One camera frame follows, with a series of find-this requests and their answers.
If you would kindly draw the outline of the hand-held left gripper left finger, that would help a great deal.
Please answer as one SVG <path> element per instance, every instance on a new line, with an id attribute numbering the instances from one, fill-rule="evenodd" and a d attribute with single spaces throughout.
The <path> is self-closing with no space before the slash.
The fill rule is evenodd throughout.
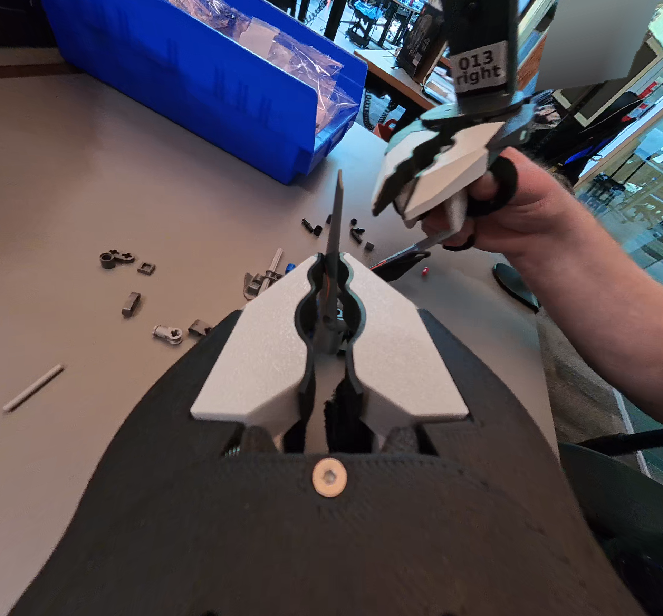
<path id="1" fill-rule="evenodd" d="M 313 338 L 319 256 L 308 257 L 247 303 L 190 409 L 201 421 L 235 422 L 281 436 L 303 453 L 314 408 Z"/>

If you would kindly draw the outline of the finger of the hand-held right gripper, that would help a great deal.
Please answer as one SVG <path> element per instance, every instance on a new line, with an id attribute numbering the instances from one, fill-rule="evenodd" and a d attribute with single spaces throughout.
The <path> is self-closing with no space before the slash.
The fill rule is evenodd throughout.
<path id="1" fill-rule="evenodd" d="M 454 144 L 453 133 L 424 126 L 408 126 L 395 133 L 387 144 L 377 176 L 372 214 L 380 215 L 387 206 L 393 205 L 399 215 L 404 215 L 417 178 Z"/>
<path id="2" fill-rule="evenodd" d="M 414 188 L 396 199 L 406 227 L 413 227 L 437 206 L 442 206 L 450 229 L 460 229 L 468 208 L 468 186 L 488 167 L 487 143 L 505 122 L 480 123 L 462 129 L 449 147 L 435 147 L 433 161 L 416 165 Z"/>

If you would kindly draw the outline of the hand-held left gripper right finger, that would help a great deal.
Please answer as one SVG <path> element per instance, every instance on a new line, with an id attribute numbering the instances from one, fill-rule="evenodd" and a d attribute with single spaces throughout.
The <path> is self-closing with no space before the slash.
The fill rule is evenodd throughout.
<path id="1" fill-rule="evenodd" d="M 324 407 L 329 451 L 434 453 L 423 426 L 463 421 L 469 409 L 422 310 L 348 253 L 337 298 L 345 368 Z"/>

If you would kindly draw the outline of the grey lego wing assembly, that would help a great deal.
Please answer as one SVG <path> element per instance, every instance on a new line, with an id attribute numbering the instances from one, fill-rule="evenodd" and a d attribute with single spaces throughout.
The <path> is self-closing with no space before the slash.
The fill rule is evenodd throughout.
<path id="1" fill-rule="evenodd" d="M 337 312 L 343 206 L 343 171 L 339 169 L 327 236 L 327 248 L 322 260 L 322 282 L 318 293 L 318 323 L 314 332 L 316 351 L 327 355 L 337 353 L 345 332 L 345 322 L 338 320 Z"/>

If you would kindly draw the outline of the person's right forearm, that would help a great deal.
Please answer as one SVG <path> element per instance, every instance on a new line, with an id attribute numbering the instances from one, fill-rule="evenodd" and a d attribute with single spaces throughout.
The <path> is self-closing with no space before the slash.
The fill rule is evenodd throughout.
<path id="1" fill-rule="evenodd" d="M 512 264 L 585 363 L 661 422 L 662 285 L 577 203 L 572 238 Z"/>

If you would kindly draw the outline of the grey lego axle blue assembly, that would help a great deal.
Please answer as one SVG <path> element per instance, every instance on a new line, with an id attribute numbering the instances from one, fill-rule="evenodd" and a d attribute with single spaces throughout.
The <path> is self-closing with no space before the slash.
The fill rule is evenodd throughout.
<path id="1" fill-rule="evenodd" d="M 285 272 L 278 272 L 278 267 L 283 256 L 283 249 L 276 250 L 269 268 L 263 273 L 251 274 L 246 272 L 244 275 L 243 296 L 246 301 L 252 301 L 264 291 L 269 289 L 276 282 L 281 280 L 286 274 L 296 268 L 294 263 L 288 263 L 285 267 Z"/>

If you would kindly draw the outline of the short grey lego axle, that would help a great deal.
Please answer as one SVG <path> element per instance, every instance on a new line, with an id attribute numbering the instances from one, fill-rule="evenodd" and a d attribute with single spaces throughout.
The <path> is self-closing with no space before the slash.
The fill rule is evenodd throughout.
<path id="1" fill-rule="evenodd" d="M 41 375 L 35 382 L 33 382 L 27 388 L 21 391 L 20 394 L 18 394 L 17 396 L 12 398 L 8 403 L 6 403 L 2 408 L 2 412 L 4 414 L 8 414 L 15 411 L 23 403 L 28 401 L 29 398 L 31 398 L 38 391 L 40 391 L 44 386 L 49 384 L 50 381 L 52 381 L 54 378 L 59 376 L 59 374 L 61 374 L 65 370 L 65 368 L 66 366 L 64 364 L 59 363 L 55 365 L 53 368 L 49 369 L 47 372 Z"/>

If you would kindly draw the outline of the person's right hand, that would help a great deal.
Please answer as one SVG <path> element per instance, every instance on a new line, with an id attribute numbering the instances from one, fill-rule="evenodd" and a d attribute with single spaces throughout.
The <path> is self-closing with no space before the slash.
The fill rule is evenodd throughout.
<path id="1" fill-rule="evenodd" d="M 514 165 L 517 189 L 506 206 L 465 221 L 463 230 L 475 237 L 478 249 L 500 253 L 510 262 L 549 256 L 572 238 L 582 209 L 553 176 L 515 148 L 501 154 Z"/>

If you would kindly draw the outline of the black printed box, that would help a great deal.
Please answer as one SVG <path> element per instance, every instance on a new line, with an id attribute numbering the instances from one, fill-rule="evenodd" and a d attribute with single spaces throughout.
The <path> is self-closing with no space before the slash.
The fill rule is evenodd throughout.
<path id="1" fill-rule="evenodd" d="M 400 69 L 416 83 L 424 83 L 442 57 L 447 42 L 443 10 L 426 2 L 405 36 L 396 57 Z"/>

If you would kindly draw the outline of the clear plastic parts bags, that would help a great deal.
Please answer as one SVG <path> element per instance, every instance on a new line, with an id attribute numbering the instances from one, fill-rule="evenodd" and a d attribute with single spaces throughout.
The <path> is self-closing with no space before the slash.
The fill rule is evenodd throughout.
<path id="1" fill-rule="evenodd" d="M 316 132 L 359 104 L 339 86 L 344 65 L 224 0 L 168 0 L 263 60 L 316 90 Z"/>

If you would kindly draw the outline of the blue plastic bin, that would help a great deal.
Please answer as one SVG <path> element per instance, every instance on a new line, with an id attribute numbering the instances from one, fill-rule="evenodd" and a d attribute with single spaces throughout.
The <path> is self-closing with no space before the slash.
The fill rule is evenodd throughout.
<path id="1" fill-rule="evenodd" d="M 361 100 L 367 64 L 265 0 L 226 0 L 342 68 Z M 352 126 L 341 109 L 320 131 L 313 88 L 168 0 L 41 0 L 62 57 L 270 178 L 307 175 Z"/>

